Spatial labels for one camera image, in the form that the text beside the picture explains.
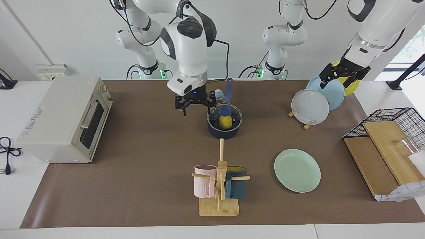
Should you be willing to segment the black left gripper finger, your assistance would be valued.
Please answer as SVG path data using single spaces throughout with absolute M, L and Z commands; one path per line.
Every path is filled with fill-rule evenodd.
M 320 87 L 322 89 L 324 89 L 326 87 L 326 85 L 332 81 L 336 79 L 336 68 L 334 65 L 327 65 L 323 71 L 320 73 Z
M 348 77 L 348 79 L 344 83 L 344 87 L 347 88 L 352 82 L 355 82 L 356 80 L 362 80 L 364 77 L 364 73 L 362 71 L 359 71 L 351 75 L 346 75 L 344 77 Z

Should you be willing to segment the yellow potato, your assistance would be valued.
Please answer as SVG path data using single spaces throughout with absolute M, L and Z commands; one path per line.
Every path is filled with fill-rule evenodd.
M 231 115 L 228 115 L 228 116 L 220 115 L 219 116 L 219 127 L 222 130 L 231 130 L 232 125 L 233 125 L 233 118 L 232 118 Z

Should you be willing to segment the glass lid blue knob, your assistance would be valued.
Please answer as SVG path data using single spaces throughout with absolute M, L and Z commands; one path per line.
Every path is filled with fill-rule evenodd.
M 222 130 L 219 127 L 219 116 L 228 116 L 231 115 L 233 118 L 233 125 L 231 130 Z M 217 104 L 216 107 L 211 108 L 211 110 L 207 113 L 207 123 L 213 129 L 218 131 L 234 131 L 237 130 L 242 123 L 242 113 L 238 107 L 230 103 L 220 103 Z

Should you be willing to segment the yellow plate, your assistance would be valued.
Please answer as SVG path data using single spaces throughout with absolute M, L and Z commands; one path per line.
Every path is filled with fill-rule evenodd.
M 348 77 L 340 77 L 337 80 L 343 85 L 347 79 Z M 355 82 L 352 82 L 347 88 L 344 87 L 344 96 L 352 94 L 358 88 L 359 84 L 360 80 L 356 80 Z

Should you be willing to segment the light blue plate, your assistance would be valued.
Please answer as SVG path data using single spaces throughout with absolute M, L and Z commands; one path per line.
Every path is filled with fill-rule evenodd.
M 320 84 L 321 78 L 319 76 L 314 77 L 308 82 L 306 89 L 313 89 L 323 94 L 328 101 L 329 110 L 338 108 L 345 97 L 343 85 L 338 80 L 331 80 L 325 88 L 321 88 Z

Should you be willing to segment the grey plate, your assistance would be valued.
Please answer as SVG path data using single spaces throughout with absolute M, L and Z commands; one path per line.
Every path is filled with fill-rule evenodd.
M 305 119 L 315 120 L 316 122 L 313 125 L 325 121 L 330 111 L 328 101 L 323 94 L 313 89 L 297 92 L 291 100 L 292 110 L 300 113 Z

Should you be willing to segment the wooden plate rack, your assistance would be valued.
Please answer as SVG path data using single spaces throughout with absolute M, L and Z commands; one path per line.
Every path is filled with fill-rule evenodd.
M 288 113 L 288 117 L 292 118 L 295 117 L 299 122 L 304 124 L 304 130 L 308 130 L 313 123 L 315 123 L 315 120 L 311 120 L 311 119 L 305 119 L 300 113 L 296 113 L 295 110 L 292 110 Z

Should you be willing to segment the pale green plate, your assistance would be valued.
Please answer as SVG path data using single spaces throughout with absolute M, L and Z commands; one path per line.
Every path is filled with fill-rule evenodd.
M 317 161 L 299 149 L 287 149 L 279 153 L 275 157 L 274 172 L 283 186 L 296 193 L 313 191 L 321 180 Z

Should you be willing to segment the black stand pole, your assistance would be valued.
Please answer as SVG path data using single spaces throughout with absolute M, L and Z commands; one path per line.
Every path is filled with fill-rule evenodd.
M 407 68 L 396 80 L 394 81 L 387 81 L 387 85 L 392 90 L 403 90 L 401 88 L 401 83 L 404 80 L 410 79 L 418 74 L 421 74 L 421 71 L 419 71 L 416 75 L 412 77 L 408 77 L 412 72 L 416 71 L 423 63 L 425 62 L 425 53 L 415 62 L 413 63 L 409 68 Z

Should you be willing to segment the clear drinking glass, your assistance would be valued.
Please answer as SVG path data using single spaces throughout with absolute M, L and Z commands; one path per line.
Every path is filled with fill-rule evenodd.
M 398 147 L 401 147 L 402 150 L 408 152 L 409 155 L 425 151 L 421 148 L 419 139 L 415 136 L 406 136 L 402 139 L 396 141 Z

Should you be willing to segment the dark teal mug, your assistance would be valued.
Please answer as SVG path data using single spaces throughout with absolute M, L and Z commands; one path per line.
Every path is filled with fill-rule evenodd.
M 225 197 L 241 200 L 246 196 L 246 180 L 232 180 L 234 177 L 247 175 L 245 167 L 231 165 L 227 167 L 225 177 Z

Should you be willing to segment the white cup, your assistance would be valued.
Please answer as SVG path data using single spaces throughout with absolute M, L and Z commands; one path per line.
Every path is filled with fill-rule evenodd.
M 416 169 L 425 178 L 425 151 L 419 151 L 408 156 Z

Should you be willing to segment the white patterned cloth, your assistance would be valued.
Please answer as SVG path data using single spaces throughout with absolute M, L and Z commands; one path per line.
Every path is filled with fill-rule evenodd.
M 375 194 L 374 199 L 376 202 L 401 202 L 423 195 L 425 195 L 425 180 L 398 186 L 388 195 Z

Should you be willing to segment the beige toaster oven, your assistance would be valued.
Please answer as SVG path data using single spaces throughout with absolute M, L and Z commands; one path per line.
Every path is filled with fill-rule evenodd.
M 58 77 L 16 143 L 43 162 L 92 162 L 112 103 L 100 77 Z

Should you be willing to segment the white wall power outlet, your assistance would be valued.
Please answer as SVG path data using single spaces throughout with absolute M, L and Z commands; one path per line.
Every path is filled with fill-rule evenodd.
M 66 64 L 36 64 L 38 80 L 54 80 L 57 77 L 70 77 L 72 74 Z

